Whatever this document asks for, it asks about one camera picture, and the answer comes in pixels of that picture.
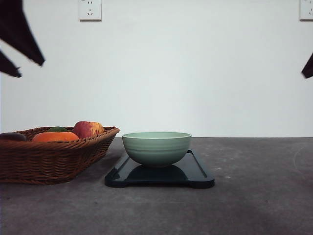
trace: green ceramic bowl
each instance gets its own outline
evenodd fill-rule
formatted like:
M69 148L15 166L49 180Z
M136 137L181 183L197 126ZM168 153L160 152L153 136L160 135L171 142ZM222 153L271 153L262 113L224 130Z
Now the green ceramic bowl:
M122 135L125 150L135 162L164 167L185 156L191 135L179 132L140 132Z

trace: electrical outlet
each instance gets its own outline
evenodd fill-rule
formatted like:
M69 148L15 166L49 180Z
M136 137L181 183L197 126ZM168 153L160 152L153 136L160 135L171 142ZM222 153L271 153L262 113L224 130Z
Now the electrical outlet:
M101 0L79 0L79 19L81 21L102 20Z
M313 20L313 0L300 0L300 20Z

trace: concrete floor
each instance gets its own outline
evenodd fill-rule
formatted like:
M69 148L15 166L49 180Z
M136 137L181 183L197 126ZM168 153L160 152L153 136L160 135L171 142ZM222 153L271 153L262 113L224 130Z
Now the concrete floor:
M121 138L69 183L1 184L1 235L313 234L313 138L193 138L191 148L213 188L105 186Z

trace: black tray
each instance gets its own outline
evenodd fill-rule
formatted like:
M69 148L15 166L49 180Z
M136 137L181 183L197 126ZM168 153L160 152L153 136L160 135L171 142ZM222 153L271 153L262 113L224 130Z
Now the black tray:
M161 167L145 167L127 154L106 175L105 185L124 188L131 185L185 185L192 188L210 188L215 180L200 157L193 150L177 163Z

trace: wicker basket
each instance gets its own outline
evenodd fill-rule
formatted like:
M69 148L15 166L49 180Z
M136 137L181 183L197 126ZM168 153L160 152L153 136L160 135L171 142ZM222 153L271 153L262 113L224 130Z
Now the wicker basket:
M17 131L29 141L0 141L0 182L36 185L68 182L104 157L119 132L116 127L104 127L104 134L76 141L30 141L49 128Z

